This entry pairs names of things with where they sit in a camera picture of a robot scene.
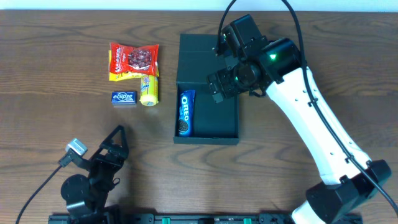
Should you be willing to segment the dark green box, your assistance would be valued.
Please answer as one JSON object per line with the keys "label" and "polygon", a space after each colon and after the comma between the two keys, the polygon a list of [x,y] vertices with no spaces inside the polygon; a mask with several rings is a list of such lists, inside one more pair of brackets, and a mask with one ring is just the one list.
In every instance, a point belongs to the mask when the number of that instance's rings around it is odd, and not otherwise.
{"label": "dark green box", "polygon": [[[206,81],[208,75],[225,68],[212,47],[216,35],[182,34],[177,68],[177,103],[175,112],[175,144],[237,145],[239,142],[239,98],[235,96],[215,103]],[[178,133],[180,95],[195,90],[192,134]]]}

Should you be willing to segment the blue oreo cookie pack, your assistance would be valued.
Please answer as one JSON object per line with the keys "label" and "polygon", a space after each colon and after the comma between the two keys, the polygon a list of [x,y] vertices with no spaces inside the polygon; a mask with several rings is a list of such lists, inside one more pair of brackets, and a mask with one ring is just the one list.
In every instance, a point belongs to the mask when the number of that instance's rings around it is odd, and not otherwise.
{"label": "blue oreo cookie pack", "polygon": [[178,133],[180,137],[189,137],[192,134],[195,90],[185,90],[180,94]]}

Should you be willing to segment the yellow candy bag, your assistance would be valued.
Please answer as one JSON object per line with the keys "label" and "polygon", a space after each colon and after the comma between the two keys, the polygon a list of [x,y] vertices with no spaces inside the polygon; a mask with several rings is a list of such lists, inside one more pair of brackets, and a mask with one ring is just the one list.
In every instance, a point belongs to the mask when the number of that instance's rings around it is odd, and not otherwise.
{"label": "yellow candy bag", "polygon": [[[108,51],[109,54],[109,65],[111,62],[111,50]],[[155,63],[155,68],[156,68],[156,77],[159,78],[159,65],[156,62]],[[125,73],[119,73],[119,74],[115,74],[115,73],[111,73],[109,72],[109,81],[112,82],[118,82],[118,81],[123,81],[123,80],[130,80],[130,79],[134,79],[134,78],[143,78],[144,76],[146,76],[146,74],[143,73],[134,73],[134,72],[125,72]]]}

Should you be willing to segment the red candy bag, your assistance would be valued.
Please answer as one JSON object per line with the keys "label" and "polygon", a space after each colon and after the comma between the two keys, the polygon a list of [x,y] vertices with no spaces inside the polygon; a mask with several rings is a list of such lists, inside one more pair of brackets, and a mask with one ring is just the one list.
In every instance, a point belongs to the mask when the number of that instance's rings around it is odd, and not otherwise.
{"label": "red candy bag", "polygon": [[131,47],[110,43],[109,71],[113,74],[126,72],[156,75],[159,44]]}

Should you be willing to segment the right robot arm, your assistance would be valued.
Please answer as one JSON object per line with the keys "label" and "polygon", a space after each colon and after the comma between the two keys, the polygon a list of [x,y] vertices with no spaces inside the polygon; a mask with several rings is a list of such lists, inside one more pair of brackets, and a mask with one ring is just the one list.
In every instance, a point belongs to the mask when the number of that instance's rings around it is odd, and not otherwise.
{"label": "right robot arm", "polygon": [[270,98],[315,161],[321,182],[307,190],[305,202],[292,212],[295,223],[336,223],[376,193],[383,193],[391,168],[385,160],[372,160],[354,143],[290,39],[220,39],[215,53],[226,62],[224,69],[208,76],[215,102],[244,92]]}

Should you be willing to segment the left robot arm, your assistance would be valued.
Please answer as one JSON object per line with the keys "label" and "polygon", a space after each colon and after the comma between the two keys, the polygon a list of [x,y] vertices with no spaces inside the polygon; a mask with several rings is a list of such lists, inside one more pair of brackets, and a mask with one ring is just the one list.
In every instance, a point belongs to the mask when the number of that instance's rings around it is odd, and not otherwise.
{"label": "left robot arm", "polygon": [[83,158],[87,147],[78,139],[70,141],[65,150],[66,154],[59,160],[62,167],[72,162],[88,171],[88,176],[69,177],[61,187],[69,212],[67,223],[121,223],[119,208],[105,204],[109,192],[120,183],[115,174],[129,157],[124,127],[117,126],[89,159]]}

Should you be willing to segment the blue eclipse mint tin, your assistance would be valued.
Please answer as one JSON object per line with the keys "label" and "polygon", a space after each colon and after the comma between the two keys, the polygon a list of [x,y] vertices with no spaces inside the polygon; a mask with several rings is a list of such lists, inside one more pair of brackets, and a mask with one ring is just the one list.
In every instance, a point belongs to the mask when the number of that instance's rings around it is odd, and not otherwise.
{"label": "blue eclipse mint tin", "polygon": [[111,95],[111,103],[113,105],[135,105],[135,91],[114,91]]}

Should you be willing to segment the yellow candy roll tube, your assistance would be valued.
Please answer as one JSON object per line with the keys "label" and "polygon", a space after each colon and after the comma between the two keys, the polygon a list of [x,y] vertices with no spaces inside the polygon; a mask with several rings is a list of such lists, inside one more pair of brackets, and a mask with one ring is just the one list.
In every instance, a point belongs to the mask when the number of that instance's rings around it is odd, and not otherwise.
{"label": "yellow candy roll tube", "polygon": [[141,78],[140,102],[144,106],[155,106],[158,102],[158,78],[146,75]]}

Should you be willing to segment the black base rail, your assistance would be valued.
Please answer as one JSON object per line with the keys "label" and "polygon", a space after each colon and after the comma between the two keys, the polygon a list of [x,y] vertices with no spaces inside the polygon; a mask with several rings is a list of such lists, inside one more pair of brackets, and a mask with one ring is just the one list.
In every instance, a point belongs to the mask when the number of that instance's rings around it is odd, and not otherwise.
{"label": "black base rail", "polygon": [[125,220],[110,220],[88,223],[133,223],[133,224],[288,224],[294,223],[290,215],[282,213],[260,213],[258,215],[153,215],[133,214]]}

